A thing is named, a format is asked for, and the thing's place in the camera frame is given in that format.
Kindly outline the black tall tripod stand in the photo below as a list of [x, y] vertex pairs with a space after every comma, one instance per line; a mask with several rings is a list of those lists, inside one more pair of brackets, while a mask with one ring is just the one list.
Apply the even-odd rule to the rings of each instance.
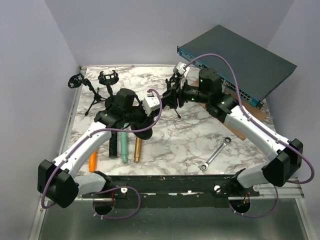
[[168, 106], [170, 109], [174, 109], [177, 117], [180, 119], [181, 116], [177, 112], [177, 107], [179, 106], [177, 98], [177, 82], [179, 79], [180, 78], [175, 74], [173, 74], [169, 79], [165, 79], [166, 91], [162, 94], [161, 101], [163, 108]]

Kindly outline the gold microphone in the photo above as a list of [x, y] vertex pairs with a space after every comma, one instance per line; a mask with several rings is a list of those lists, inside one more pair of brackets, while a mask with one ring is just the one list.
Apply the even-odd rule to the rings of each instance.
[[142, 144], [143, 144], [143, 140], [141, 138], [139, 138], [139, 137], [136, 137], [136, 139], [135, 139], [135, 150], [134, 150], [134, 161], [136, 163], [139, 163], [140, 159], [141, 159]]

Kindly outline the mint green microphone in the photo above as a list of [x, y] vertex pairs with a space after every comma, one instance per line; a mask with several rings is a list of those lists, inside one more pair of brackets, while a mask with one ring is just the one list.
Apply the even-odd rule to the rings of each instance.
[[121, 159], [123, 163], [128, 162], [128, 134], [126, 132], [121, 132]]

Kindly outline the black silver-grille microphone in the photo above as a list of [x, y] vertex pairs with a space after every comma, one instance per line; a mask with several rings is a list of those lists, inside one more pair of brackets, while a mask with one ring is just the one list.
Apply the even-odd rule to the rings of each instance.
[[118, 133], [116, 131], [111, 132], [111, 138], [109, 139], [109, 158], [115, 159], [118, 157]]

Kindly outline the black round-base shock-mount stand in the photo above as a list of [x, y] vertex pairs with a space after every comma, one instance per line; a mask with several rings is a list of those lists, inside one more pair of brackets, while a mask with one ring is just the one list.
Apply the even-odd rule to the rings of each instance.
[[111, 99], [114, 99], [112, 85], [116, 84], [119, 81], [119, 75], [115, 70], [112, 70], [109, 74], [104, 74], [104, 71], [101, 71], [98, 76], [98, 82], [101, 85], [106, 86], [107, 92]]

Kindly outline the orange microphone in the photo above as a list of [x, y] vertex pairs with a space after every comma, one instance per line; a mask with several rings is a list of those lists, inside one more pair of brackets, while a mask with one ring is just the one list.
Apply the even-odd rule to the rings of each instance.
[[88, 167], [89, 167], [90, 173], [95, 172], [97, 169], [97, 154], [98, 154], [98, 151], [95, 150], [89, 158]]

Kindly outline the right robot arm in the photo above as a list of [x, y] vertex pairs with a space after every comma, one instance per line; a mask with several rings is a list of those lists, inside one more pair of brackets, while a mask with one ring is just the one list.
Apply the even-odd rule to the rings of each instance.
[[230, 191], [241, 196], [254, 185], [270, 183], [282, 187], [287, 183], [302, 165], [302, 142], [298, 139], [290, 141], [265, 125], [258, 128], [257, 119], [240, 107], [230, 94], [223, 92], [222, 77], [214, 69], [199, 71], [198, 86], [189, 85], [186, 76], [184, 68], [176, 66], [173, 69], [173, 75], [165, 81], [167, 90], [162, 95], [163, 105], [177, 109], [186, 102], [204, 104], [212, 117], [238, 129], [269, 160], [267, 164], [238, 171], [232, 177]]

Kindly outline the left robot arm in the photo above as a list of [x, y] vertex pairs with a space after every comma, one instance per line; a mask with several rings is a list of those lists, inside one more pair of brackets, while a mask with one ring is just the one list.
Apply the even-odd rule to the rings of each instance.
[[122, 88], [105, 102], [85, 133], [54, 160], [43, 160], [38, 166], [37, 189], [42, 194], [41, 206], [48, 209], [45, 199], [62, 208], [68, 207], [76, 197], [96, 193], [104, 198], [110, 194], [111, 185], [105, 176], [93, 172], [78, 176], [90, 156], [116, 132], [134, 133], [143, 140], [152, 136], [152, 127], [161, 115], [160, 95], [154, 89], [137, 106], [138, 96], [133, 90]]

